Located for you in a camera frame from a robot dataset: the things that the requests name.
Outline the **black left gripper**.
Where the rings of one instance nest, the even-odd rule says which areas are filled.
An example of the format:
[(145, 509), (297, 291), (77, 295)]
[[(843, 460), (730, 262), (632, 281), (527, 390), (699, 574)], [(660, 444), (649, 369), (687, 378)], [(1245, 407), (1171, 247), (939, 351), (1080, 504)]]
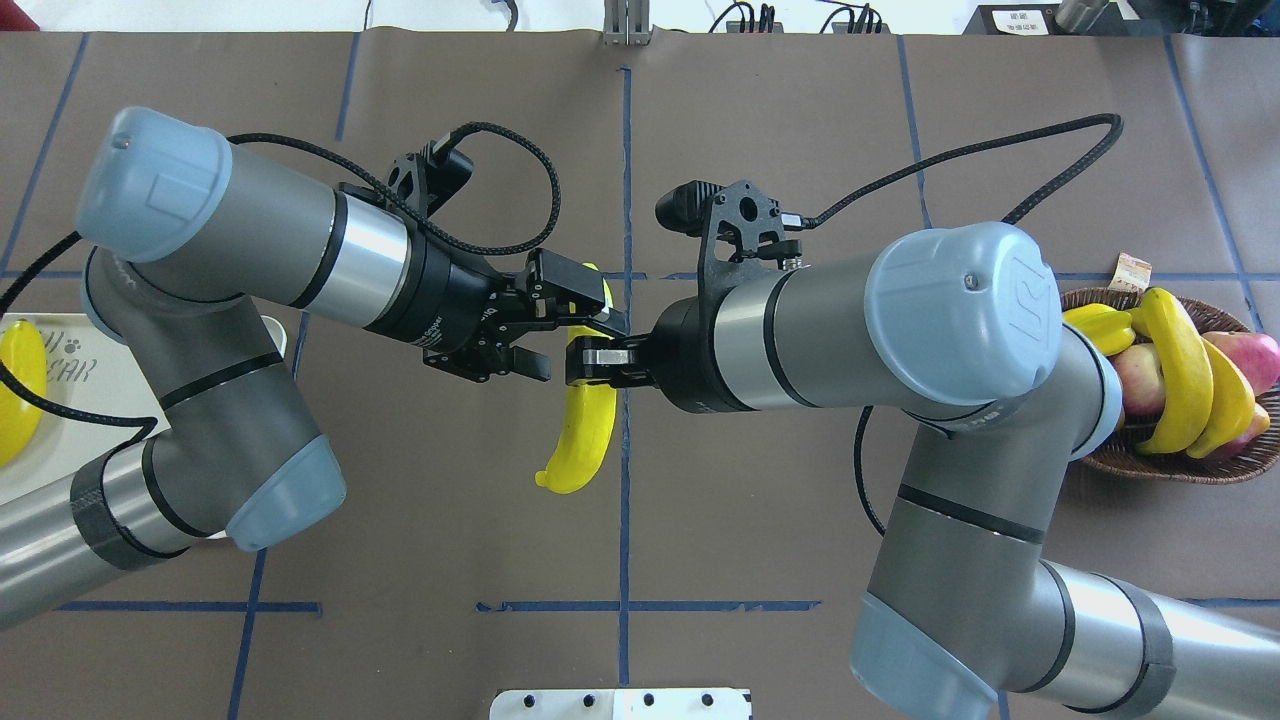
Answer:
[(515, 374), (548, 382), (552, 360), (516, 345), (538, 322), (627, 320), (598, 269), (545, 249), (527, 256), (526, 297), (488, 261), (412, 234), (404, 281), (385, 310), (385, 336), (421, 348), (426, 366), (466, 380)]

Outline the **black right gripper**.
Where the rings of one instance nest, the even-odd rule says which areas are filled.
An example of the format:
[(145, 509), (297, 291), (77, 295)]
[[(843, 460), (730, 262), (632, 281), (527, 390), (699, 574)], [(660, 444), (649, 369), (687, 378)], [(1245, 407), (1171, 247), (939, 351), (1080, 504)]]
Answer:
[[(767, 296), (726, 296), (708, 309), (681, 300), (659, 316), (650, 334), (625, 334), (625, 318), (589, 318), (585, 345), (564, 355), (567, 386), (616, 389), (650, 387), (686, 413), (745, 413), (771, 406), (765, 350)], [(636, 347), (645, 343), (644, 368)]]

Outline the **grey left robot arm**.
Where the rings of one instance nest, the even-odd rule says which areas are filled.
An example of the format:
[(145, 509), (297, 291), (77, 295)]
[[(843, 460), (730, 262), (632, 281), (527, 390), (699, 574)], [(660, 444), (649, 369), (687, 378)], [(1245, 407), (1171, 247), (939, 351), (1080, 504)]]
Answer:
[[(463, 242), (431, 215), (470, 179), (460, 142), (507, 138), (543, 164), (550, 210), (531, 240)], [(549, 158), (500, 126), (470, 122), (398, 158), (385, 179), (279, 135), (225, 137), (148, 108), (113, 120), (56, 255), (91, 245), (81, 286), (91, 320), (138, 363), (166, 420), (40, 400), (59, 416), (134, 437), (3, 506), (3, 626), (47, 612), (223, 533), (244, 552), (334, 512), (346, 482), (256, 299), (422, 350), (467, 380), (550, 378), (518, 346), (582, 325), (622, 334), (600, 272), (541, 249), (561, 213)]]

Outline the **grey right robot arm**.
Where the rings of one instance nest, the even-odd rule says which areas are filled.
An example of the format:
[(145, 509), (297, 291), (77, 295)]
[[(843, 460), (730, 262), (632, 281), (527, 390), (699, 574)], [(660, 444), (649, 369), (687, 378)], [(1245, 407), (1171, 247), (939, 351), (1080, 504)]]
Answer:
[(909, 717), (983, 719), (1000, 691), (1089, 719), (1277, 716), (1275, 630), (1043, 559), (1068, 465), (1111, 434), (1121, 388), (1014, 225), (790, 270), (712, 261), (649, 333), (572, 342), (567, 373), (689, 413), (888, 406), (919, 424), (851, 652)]

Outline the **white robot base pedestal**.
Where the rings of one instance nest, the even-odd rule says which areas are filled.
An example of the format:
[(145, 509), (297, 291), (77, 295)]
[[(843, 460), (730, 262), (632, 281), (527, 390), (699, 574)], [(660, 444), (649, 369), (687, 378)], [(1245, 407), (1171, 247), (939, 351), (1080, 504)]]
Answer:
[(753, 719), (746, 689), (727, 687), (512, 689), (490, 719)]

